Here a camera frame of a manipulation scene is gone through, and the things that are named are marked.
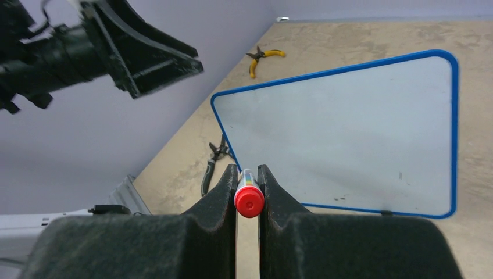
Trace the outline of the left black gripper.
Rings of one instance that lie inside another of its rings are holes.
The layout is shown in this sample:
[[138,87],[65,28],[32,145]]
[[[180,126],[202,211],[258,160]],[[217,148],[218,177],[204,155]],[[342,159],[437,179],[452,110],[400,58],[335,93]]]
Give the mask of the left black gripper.
[[127,1],[82,1],[83,26],[57,26],[49,38],[1,55],[1,109],[20,109],[16,95],[46,109],[51,93],[110,75],[133,99],[203,72],[198,52],[148,24]]

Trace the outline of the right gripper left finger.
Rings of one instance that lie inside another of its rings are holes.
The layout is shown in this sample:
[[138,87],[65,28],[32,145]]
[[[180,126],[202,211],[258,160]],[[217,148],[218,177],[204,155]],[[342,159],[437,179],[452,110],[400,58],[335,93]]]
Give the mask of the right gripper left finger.
[[21,278],[235,278],[238,171],[182,214],[54,220]]

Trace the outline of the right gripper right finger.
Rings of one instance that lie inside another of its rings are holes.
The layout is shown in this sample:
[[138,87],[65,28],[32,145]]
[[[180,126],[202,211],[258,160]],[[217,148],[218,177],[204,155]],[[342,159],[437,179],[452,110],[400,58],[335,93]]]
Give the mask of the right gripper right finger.
[[262,278],[461,278],[438,227],[415,217],[315,214],[258,167]]

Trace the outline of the red capped whiteboard marker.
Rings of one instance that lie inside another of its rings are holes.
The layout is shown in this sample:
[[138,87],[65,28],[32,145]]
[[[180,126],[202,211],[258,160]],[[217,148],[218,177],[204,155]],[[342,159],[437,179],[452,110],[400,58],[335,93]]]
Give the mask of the red capped whiteboard marker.
[[243,169],[234,195],[237,212],[246,218],[254,218],[262,212],[264,205],[264,194],[256,182],[254,173],[250,169]]

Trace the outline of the blue framed whiteboard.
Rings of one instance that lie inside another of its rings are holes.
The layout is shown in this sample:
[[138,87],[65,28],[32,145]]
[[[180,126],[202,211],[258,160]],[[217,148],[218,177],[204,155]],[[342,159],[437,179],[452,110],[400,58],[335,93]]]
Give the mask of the blue framed whiteboard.
[[451,217],[459,62],[431,49],[217,92],[240,169],[266,165],[305,206]]

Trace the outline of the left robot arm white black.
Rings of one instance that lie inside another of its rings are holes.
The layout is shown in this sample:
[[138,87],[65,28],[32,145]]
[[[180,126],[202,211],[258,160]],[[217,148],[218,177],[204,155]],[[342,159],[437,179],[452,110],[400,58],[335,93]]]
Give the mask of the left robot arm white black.
[[1,2],[1,109],[21,95],[45,109],[51,93],[101,76],[134,99],[203,72],[197,50],[148,24],[127,1],[77,1],[80,23],[34,20],[19,1]]

